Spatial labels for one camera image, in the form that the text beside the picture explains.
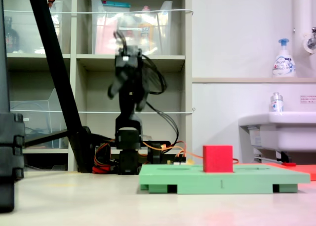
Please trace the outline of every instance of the red cube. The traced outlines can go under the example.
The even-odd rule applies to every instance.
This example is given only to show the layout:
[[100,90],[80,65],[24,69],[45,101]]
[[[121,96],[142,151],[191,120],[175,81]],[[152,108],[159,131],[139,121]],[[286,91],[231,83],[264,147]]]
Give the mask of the red cube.
[[203,146],[205,173],[232,173],[233,146]]

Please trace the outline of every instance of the faucet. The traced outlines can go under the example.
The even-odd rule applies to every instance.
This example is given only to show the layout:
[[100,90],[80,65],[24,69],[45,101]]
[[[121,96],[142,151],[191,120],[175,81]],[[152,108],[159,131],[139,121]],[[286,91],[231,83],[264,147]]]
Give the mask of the faucet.
[[312,27],[312,33],[314,37],[307,41],[307,47],[314,50],[316,49],[316,27]]

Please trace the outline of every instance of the pipe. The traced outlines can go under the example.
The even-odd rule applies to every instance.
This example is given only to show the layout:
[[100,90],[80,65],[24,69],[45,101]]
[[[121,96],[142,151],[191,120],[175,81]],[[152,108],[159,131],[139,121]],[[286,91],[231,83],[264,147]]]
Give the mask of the pipe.
[[295,28],[293,56],[299,77],[312,76],[310,53],[308,53],[303,46],[305,40],[311,37],[312,6],[312,0],[293,0],[293,22]]

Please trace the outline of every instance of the red mat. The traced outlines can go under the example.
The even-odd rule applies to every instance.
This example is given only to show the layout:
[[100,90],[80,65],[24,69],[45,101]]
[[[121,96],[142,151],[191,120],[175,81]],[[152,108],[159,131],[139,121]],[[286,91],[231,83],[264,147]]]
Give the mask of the red mat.
[[286,168],[289,170],[298,171],[302,173],[309,173],[311,175],[311,181],[316,181],[316,164],[296,165],[295,167],[287,167],[287,166],[283,166],[277,163],[264,163],[264,164],[279,167],[279,168]]

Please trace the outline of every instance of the red object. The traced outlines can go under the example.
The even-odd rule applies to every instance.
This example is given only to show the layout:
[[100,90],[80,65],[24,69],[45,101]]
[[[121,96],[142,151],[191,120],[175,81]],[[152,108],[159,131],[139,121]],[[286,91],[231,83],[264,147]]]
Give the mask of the red object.
[[205,173],[232,173],[233,146],[203,146]]
[[309,164],[309,165],[296,165],[294,167],[284,166],[277,163],[265,163],[267,165],[279,167],[279,168],[286,168],[293,171],[298,171],[302,173],[309,173],[311,175],[311,181],[316,181],[316,165]]
[[296,163],[282,163],[282,165],[286,167],[295,167]]
[[111,170],[111,166],[93,166],[92,167],[92,173],[108,173]]

